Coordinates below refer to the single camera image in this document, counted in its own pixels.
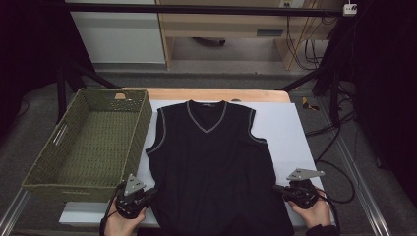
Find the electrical outlet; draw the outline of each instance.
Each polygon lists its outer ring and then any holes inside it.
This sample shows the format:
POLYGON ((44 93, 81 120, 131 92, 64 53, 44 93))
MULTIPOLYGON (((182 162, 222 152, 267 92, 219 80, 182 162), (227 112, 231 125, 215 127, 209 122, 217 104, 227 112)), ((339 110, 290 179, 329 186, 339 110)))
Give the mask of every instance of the electrical outlet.
POLYGON ((344 17, 353 17, 358 11, 358 6, 356 4, 344 4, 343 6, 343 16, 344 17))
POLYGON ((278 7, 280 8, 301 8, 304 5, 304 0, 281 0, 278 7))
POLYGON ((278 7, 280 7, 280 8, 289 8, 289 7, 291 7, 291 3, 292 3, 292 0, 281 0, 279 2, 278 7))

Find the hand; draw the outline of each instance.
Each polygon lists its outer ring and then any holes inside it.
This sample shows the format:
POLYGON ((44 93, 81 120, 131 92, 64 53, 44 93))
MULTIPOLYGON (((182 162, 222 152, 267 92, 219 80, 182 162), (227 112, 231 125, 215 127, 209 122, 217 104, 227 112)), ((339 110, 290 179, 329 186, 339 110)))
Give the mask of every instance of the hand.
MULTIPOLYGON (((323 193, 319 189, 318 192, 323 197, 325 196, 325 193, 323 193)), ((317 226, 319 224, 321 224, 322 226, 331 225, 330 209, 325 200, 319 198, 317 202, 308 209, 299 208, 296 204, 294 204, 291 201, 288 201, 288 203, 291 206, 292 210, 294 210, 294 212, 298 213, 304 219, 304 222, 306 223, 308 229, 313 228, 314 226, 317 226)))
POLYGON ((116 201, 114 200, 108 214, 111 214, 111 216, 107 218, 107 224, 104 230, 104 235, 106 236, 132 236, 136 226, 145 219, 145 212, 147 211, 144 207, 138 217, 127 219, 118 212, 115 212, 116 210, 116 201))

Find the woven basket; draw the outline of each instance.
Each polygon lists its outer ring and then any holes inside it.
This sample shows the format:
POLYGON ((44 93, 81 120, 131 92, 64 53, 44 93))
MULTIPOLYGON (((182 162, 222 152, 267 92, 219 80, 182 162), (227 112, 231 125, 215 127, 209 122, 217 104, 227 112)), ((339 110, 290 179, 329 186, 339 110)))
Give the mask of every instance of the woven basket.
POLYGON ((80 89, 22 187, 50 201, 107 202, 136 175, 151 114, 146 90, 80 89))

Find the power strip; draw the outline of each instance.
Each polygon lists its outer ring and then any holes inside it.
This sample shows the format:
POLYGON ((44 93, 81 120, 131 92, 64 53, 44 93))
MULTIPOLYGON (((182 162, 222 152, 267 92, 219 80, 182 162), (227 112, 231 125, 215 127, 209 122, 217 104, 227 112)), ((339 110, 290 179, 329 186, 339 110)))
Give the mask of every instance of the power strip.
POLYGON ((358 11, 357 4, 344 4, 343 6, 343 17, 353 17, 358 11))

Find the white tabletop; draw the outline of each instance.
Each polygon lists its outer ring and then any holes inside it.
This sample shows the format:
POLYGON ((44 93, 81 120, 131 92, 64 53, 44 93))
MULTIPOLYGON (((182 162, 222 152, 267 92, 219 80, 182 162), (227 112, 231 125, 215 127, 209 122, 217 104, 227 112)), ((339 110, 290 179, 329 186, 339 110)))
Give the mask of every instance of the white tabletop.
MULTIPOLYGON (((146 189, 154 186, 145 148, 150 148, 154 141, 157 116, 156 109, 179 102, 184 101, 152 100, 150 102, 152 117, 137 173, 137 177, 147 185, 146 189)), ((296 168, 316 170, 297 110, 293 103, 235 103, 251 107, 257 111, 252 134, 255 137, 265 138, 268 141, 276 175, 276 184, 287 186, 289 181, 286 180, 286 177, 296 168)), ((313 178, 312 182, 319 188, 323 187, 320 178, 313 178)), ((106 208, 107 203, 67 203, 59 222, 73 226, 97 226, 103 218, 106 208)), ((287 210, 294 226, 304 225, 301 217, 294 213, 289 205, 287 205, 287 210)), ((151 208, 147 210, 147 217, 140 226, 158 227, 151 208)))

